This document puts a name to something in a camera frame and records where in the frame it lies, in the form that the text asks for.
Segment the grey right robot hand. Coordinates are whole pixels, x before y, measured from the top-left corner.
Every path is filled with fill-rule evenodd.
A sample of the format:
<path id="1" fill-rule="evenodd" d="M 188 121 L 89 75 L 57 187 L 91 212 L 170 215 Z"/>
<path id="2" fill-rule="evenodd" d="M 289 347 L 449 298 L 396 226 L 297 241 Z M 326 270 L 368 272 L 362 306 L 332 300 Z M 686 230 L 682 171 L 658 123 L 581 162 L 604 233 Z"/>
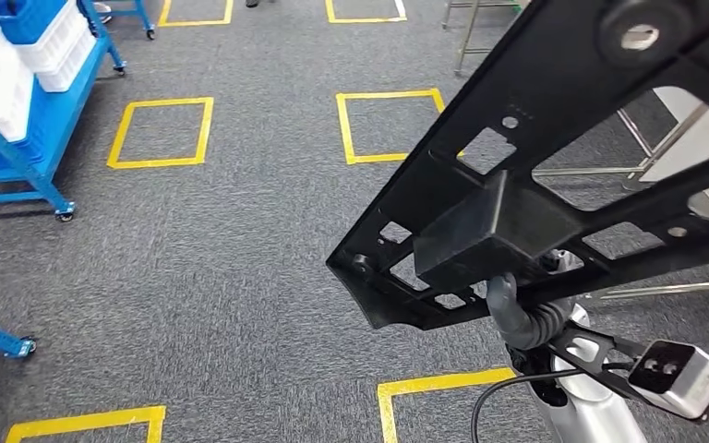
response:
<path id="1" fill-rule="evenodd" d="M 532 324 L 517 301 L 517 283 L 511 273 L 487 283 L 488 310 L 501 338 L 511 347 L 528 350 L 532 347 Z"/>

